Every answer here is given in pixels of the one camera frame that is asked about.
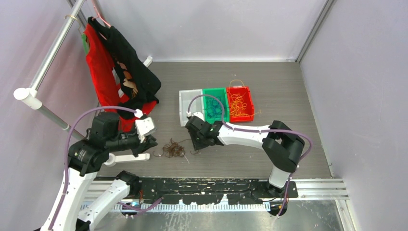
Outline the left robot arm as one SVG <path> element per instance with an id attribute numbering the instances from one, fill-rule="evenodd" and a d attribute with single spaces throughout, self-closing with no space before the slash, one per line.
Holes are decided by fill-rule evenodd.
<path id="1" fill-rule="evenodd" d="M 131 150 L 130 162 L 150 158 L 147 150 L 157 145 L 156 138 L 152 136 L 156 127 L 151 117 L 140 110 L 136 114 L 141 118 L 135 121 L 134 130 L 120 132 L 119 115 L 102 112 L 93 119 L 88 137 L 66 148 L 64 179 L 59 196 L 39 230 L 93 231 L 122 199 L 141 195 L 139 177 L 123 170 L 102 195 L 86 208 L 81 208 L 101 167 L 115 163 L 114 152 Z"/>

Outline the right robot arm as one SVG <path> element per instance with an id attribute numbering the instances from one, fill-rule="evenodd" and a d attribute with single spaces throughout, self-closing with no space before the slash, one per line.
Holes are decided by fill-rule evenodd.
<path id="1" fill-rule="evenodd" d="M 297 169 L 305 147 L 300 134 L 275 120 L 269 126 L 240 126 L 215 121 L 210 124 L 196 115 L 185 125 L 196 151 L 214 145 L 241 145 L 263 150 L 273 164 L 267 191 L 278 198 L 286 191 L 287 180 Z"/>

